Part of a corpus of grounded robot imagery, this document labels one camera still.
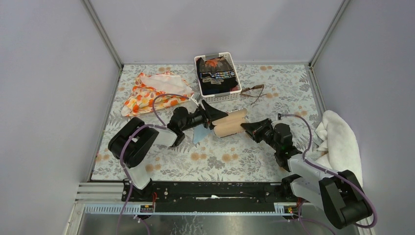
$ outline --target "white towel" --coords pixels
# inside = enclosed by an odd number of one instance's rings
[[[350,126],[337,113],[328,110],[324,112],[316,134],[323,140],[317,150],[328,151],[316,162],[337,171],[352,171],[363,186],[359,146]]]

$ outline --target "sunglasses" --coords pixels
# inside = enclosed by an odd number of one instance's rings
[[[256,100],[251,104],[251,105],[253,105],[261,96],[266,95],[266,94],[262,94],[262,92],[264,91],[264,87],[265,87],[265,85],[264,84],[261,84],[261,85],[253,86],[251,88],[244,88],[241,91],[241,96],[254,97],[254,98],[256,98]],[[250,94],[243,94],[243,93],[248,92],[250,90],[257,90],[257,89],[261,89],[261,92],[259,93],[258,96],[253,96],[253,95],[250,95]]]

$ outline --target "floor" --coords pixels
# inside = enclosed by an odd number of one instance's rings
[[[355,226],[337,230],[330,225],[323,211],[312,205],[303,206],[305,218],[314,219],[330,226],[337,235],[359,234]],[[79,235],[113,235],[118,221],[117,214],[84,214]],[[153,215],[146,219],[151,234],[158,235],[305,235],[306,231],[299,222],[290,222],[282,216],[271,215]],[[330,230],[304,222],[313,235],[331,235]],[[137,223],[132,215],[124,215],[120,235],[147,234],[145,225]]]
[[[277,113],[292,113],[303,116],[316,128],[319,115],[310,88],[304,65],[236,65],[243,88],[265,84],[262,96],[255,104],[255,98],[212,103],[222,111],[246,108],[249,122],[265,118],[276,120]],[[180,75],[198,91],[194,65],[125,65],[119,81],[114,103],[108,117],[102,143],[95,160],[92,180],[122,180],[126,178],[118,160],[108,151],[109,140],[128,122],[122,117],[121,108],[130,96],[134,79],[140,72],[146,74],[171,70]],[[194,104],[182,104],[190,112]],[[160,110],[161,118],[168,122],[174,108]],[[159,124],[153,113],[139,116],[146,123]],[[304,150],[308,142],[308,131],[299,118],[286,117],[284,123],[290,125],[293,141],[297,148]],[[280,168],[274,159],[274,150],[265,143],[257,144],[245,133],[218,138],[213,133],[197,144],[193,144],[193,130],[185,131],[186,138],[176,148],[154,145],[144,160],[146,170],[153,180],[173,181],[268,181],[279,182],[289,175]],[[320,155],[311,152],[313,159]]]

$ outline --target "white and orange fabric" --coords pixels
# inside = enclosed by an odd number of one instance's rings
[[[156,75],[140,73],[136,77],[130,97],[121,109],[121,115],[130,117],[152,112],[154,98],[161,94],[179,94],[191,97],[193,93],[184,79],[173,75],[170,71]],[[187,99],[177,96],[162,96],[156,100],[154,108],[160,110],[186,101]]]

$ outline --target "light blue cloth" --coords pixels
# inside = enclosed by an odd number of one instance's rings
[[[203,125],[198,125],[193,129],[193,143],[197,144],[208,136],[213,130],[205,128]]]

